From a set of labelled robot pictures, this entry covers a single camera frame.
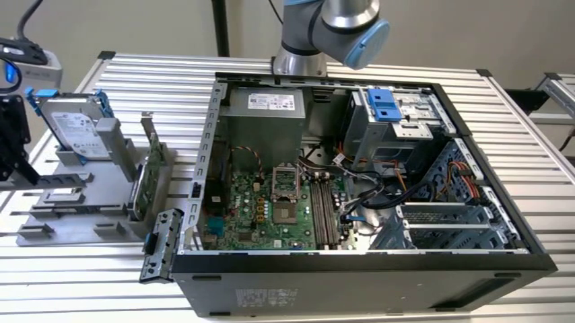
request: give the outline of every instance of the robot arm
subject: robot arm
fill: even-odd
[[[379,18],[379,0],[284,0],[273,73],[325,76],[325,55],[363,69],[388,33],[389,23]]]

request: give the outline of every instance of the black bracket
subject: black bracket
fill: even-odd
[[[547,93],[536,89],[504,89],[504,91],[527,115],[539,110],[548,100]]]
[[[0,97],[0,181],[16,171],[36,185],[40,175],[26,161],[24,145],[29,143],[29,129],[24,100],[20,96]]]

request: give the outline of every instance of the ram slot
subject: ram slot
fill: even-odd
[[[318,246],[326,245],[325,221],[322,217],[322,203],[320,196],[320,184],[317,182],[309,185],[312,191],[312,207],[313,207],[313,228],[314,238]]]
[[[329,183],[321,183],[322,216],[325,219],[325,230],[329,246],[336,246],[338,242],[337,227],[334,223],[333,203],[330,201]]]

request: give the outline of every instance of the metal frame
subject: metal frame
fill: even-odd
[[[78,87],[78,91],[85,92],[94,88],[106,91],[114,114],[122,122],[122,132],[136,144],[146,139],[138,129],[140,115],[134,110],[154,112],[160,138],[180,152],[169,187],[170,207],[185,207],[200,125],[216,71],[266,73],[269,63],[258,59],[116,54],[114,58],[96,62]],[[441,84],[504,189],[559,267],[552,277],[539,280],[471,313],[407,314],[401,320],[472,319],[479,323],[575,320],[575,186],[544,150],[551,146],[539,143],[529,134],[535,126],[520,122],[511,103],[499,98],[499,90],[488,85],[475,70],[372,65],[352,71],[329,63],[328,72],[332,77]],[[45,162],[54,158],[50,151],[53,145],[54,141],[46,134],[30,153],[30,164],[42,174],[49,174],[53,167],[53,163]],[[141,266],[141,244],[14,247],[12,235],[26,218],[17,212],[34,202],[37,197],[33,194],[34,191],[0,192],[0,232],[8,235],[0,237],[4,246],[0,248],[0,261],[9,271],[0,273],[0,284],[13,285],[0,287],[10,290],[9,301],[0,302],[1,312],[17,314],[13,317],[17,320],[78,321],[85,320],[88,315],[98,320],[162,320],[166,315],[189,320],[193,314],[176,285],[156,288],[134,284]],[[309,319],[391,322],[397,317],[369,314]],[[300,322],[301,317],[268,318],[268,321]]]

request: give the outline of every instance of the metal rail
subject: metal rail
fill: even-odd
[[[162,142],[178,150],[166,208],[184,208],[216,71],[268,73],[268,61],[116,54],[97,61],[77,89],[102,89],[122,133],[146,145],[138,123],[152,111]],[[492,78],[475,70],[372,65],[360,71],[328,65],[330,77],[433,82],[444,91],[525,216],[559,271],[472,313],[316,317],[329,322],[575,321],[573,170]],[[56,141],[45,135],[33,154],[41,174],[54,167]],[[177,286],[138,285],[141,244],[18,248],[14,232],[37,200],[36,191],[0,194],[0,320],[198,320]],[[245,318],[289,322],[301,318]]]

